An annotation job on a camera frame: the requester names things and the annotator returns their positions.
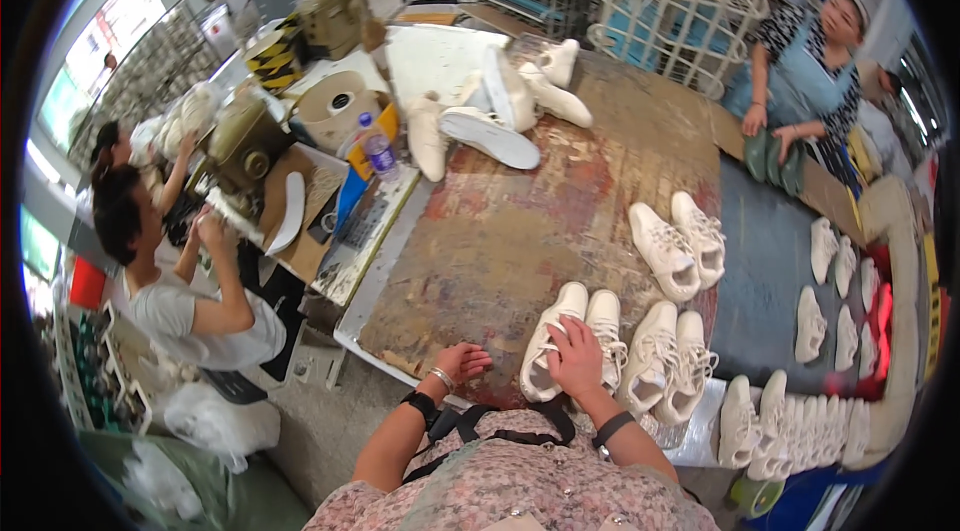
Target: black wristband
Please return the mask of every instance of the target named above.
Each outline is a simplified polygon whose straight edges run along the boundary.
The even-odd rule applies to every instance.
[[[604,422],[603,426],[597,429],[596,437],[593,438],[594,449],[600,450],[600,447],[606,444],[607,441],[610,441],[610,438],[613,437],[614,434],[620,430],[620,428],[628,423],[634,423],[635,421],[636,419],[634,418],[634,415],[627,411],[623,411],[607,422]]]

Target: gray t-shirt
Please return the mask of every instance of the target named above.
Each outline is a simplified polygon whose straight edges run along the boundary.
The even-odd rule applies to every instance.
[[[253,310],[253,326],[240,333],[192,333],[197,300],[210,297],[188,286],[171,271],[143,287],[133,298],[124,275],[124,294],[136,327],[171,357],[210,371],[239,371],[277,357],[286,342],[286,327],[270,304],[250,290],[246,299]],[[219,292],[213,300],[219,300]]]

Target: woman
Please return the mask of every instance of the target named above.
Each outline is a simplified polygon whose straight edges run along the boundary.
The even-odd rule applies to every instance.
[[[745,136],[773,129],[780,166],[796,141],[815,140],[808,152],[854,191],[846,141],[861,89],[851,50],[863,43],[867,22],[858,0],[826,0],[819,15],[792,5],[775,10],[760,23],[750,60],[721,102],[743,119]]]
[[[460,423],[468,410],[457,431],[415,458],[428,445],[431,408],[493,363],[479,345],[453,345],[373,432],[353,478],[323,501],[304,531],[715,529],[710,513],[680,489],[657,444],[604,389],[594,333],[574,318],[561,316],[560,323],[564,331],[548,327],[558,348],[547,355],[550,375],[599,429],[594,443],[612,462],[571,431],[569,418],[568,425],[551,424],[541,414],[549,412],[546,404],[486,412],[467,431],[496,437],[464,445]],[[550,437],[558,431],[561,439]]]

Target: green bag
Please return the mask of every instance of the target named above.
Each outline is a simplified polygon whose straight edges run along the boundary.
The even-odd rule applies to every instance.
[[[246,458],[248,467],[231,474],[219,457],[179,439],[126,433],[80,431],[79,444],[123,500],[169,531],[301,531],[313,513],[269,462]],[[124,487],[123,461],[134,441],[156,445],[184,474],[203,505],[203,514],[183,520],[165,513]]]

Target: floral blouse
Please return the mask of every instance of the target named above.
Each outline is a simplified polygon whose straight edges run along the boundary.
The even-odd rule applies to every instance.
[[[486,414],[480,437],[498,429],[557,435],[533,410]],[[569,447],[506,440],[472,441],[456,431],[437,442],[407,473],[451,454],[430,475],[386,493],[365,481],[334,490],[304,531],[486,529],[532,516],[547,530],[597,529],[610,520],[639,529],[716,529],[710,512],[650,466],[603,461],[584,434]]]

